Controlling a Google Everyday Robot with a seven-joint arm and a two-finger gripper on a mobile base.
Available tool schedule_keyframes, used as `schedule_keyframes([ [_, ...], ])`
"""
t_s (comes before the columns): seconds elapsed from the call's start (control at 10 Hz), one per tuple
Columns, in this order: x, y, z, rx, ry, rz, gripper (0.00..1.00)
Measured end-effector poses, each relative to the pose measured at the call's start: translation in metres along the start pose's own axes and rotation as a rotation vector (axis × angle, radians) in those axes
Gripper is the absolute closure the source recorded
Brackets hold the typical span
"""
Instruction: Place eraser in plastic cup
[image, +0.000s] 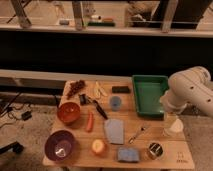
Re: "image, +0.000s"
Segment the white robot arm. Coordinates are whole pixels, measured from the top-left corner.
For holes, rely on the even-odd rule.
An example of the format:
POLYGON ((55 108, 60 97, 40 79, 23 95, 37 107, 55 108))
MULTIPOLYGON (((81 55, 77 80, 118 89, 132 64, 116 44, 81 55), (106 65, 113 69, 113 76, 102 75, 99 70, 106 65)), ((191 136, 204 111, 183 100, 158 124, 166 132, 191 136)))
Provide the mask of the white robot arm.
POLYGON ((159 99, 164 110, 164 128, 168 129, 175 122, 188 103, 213 117, 211 83, 210 72, 202 66, 173 73, 168 78, 168 89, 159 99))

